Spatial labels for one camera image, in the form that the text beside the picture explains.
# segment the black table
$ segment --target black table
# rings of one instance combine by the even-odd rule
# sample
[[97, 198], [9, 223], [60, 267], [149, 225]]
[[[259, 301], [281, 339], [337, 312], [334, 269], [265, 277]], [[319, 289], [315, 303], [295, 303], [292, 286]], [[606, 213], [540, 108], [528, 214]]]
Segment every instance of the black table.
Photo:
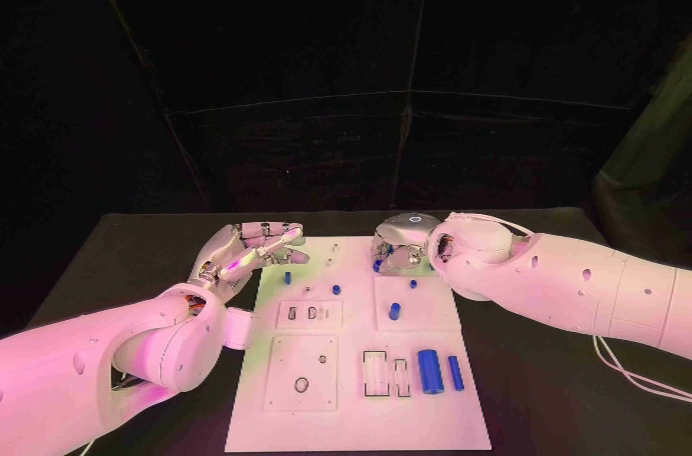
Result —
[[[482, 212], [536, 232], [603, 243], [575, 208]], [[442, 219], [448, 211], [429, 213]], [[364, 236], [393, 214], [106, 215], [30, 327], [154, 297], [184, 281], [203, 243], [227, 223], [295, 221], [308, 236]], [[234, 306], [252, 309], [257, 279]], [[599, 362], [589, 337], [494, 303], [456, 297], [456, 309], [492, 454], [692, 454], [692, 405], [635, 389]], [[692, 389], [690, 361], [635, 343], [611, 347], [629, 371]], [[96, 440], [89, 454], [220, 455], [240, 364], [242, 352], [224, 349], [200, 387], [146, 409]]]

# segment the black backdrop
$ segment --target black backdrop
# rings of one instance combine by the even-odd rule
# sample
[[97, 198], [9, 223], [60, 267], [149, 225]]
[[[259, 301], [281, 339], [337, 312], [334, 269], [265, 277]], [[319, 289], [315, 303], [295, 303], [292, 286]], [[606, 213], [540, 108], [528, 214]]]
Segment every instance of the black backdrop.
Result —
[[689, 3], [2, 1], [4, 332], [106, 212], [583, 205]]

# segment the blue cylinder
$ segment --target blue cylinder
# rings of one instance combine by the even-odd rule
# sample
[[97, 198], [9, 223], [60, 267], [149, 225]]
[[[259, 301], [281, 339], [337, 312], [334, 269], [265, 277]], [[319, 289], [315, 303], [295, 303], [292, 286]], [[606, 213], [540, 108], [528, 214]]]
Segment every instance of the blue cylinder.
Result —
[[455, 356], [449, 356], [449, 371], [451, 371], [451, 380], [454, 381], [454, 389], [456, 391], [464, 390], [464, 380], [461, 379], [461, 371], [458, 369], [458, 360]]
[[442, 373], [439, 372], [439, 360], [433, 349], [417, 351], [417, 368], [420, 369], [422, 392], [425, 394], [439, 394], [443, 391]]
[[399, 313], [400, 313], [400, 304], [392, 303], [392, 307], [389, 308], [389, 319], [392, 321], [396, 321], [399, 319]]

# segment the peg board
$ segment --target peg board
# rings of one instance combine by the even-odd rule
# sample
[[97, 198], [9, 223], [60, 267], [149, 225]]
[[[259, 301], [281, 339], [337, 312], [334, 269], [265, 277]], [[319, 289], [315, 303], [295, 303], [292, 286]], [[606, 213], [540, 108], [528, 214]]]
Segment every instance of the peg board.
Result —
[[[370, 240], [306, 238], [301, 250], [308, 264], [262, 270], [226, 452], [490, 449], [455, 313], [449, 319], [451, 290], [432, 271], [415, 276], [415, 289], [406, 286], [410, 278], [377, 275]], [[400, 331], [397, 321], [383, 319], [387, 298], [396, 295]], [[295, 324], [283, 321], [289, 307], [298, 311]], [[337, 308], [340, 314], [325, 324], [317, 317], [306, 319], [305, 308]], [[430, 329], [435, 317], [439, 325]], [[416, 353], [423, 349], [439, 357], [443, 392], [435, 395], [422, 393]], [[386, 351], [389, 396], [364, 396], [363, 351]], [[464, 391], [454, 391], [448, 356], [458, 358]], [[399, 397], [394, 389], [393, 366], [402, 359], [409, 397]]]

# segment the white robotic arm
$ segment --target white robotic arm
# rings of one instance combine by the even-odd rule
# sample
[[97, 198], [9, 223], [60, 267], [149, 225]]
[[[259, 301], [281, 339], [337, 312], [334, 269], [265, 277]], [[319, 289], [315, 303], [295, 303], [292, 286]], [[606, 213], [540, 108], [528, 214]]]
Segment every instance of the white robotic arm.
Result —
[[[246, 344], [250, 313], [223, 304], [255, 268], [306, 262], [283, 248], [301, 243], [298, 224], [227, 225], [187, 283], [0, 341], [0, 454], [64, 454], [198, 386], [223, 345]], [[112, 387], [110, 366], [139, 384]]]
[[464, 297], [692, 359], [692, 271], [505, 223], [526, 234], [517, 237], [498, 221], [464, 213], [442, 223], [413, 213], [387, 219], [373, 240], [374, 267], [410, 268], [425, 256]]

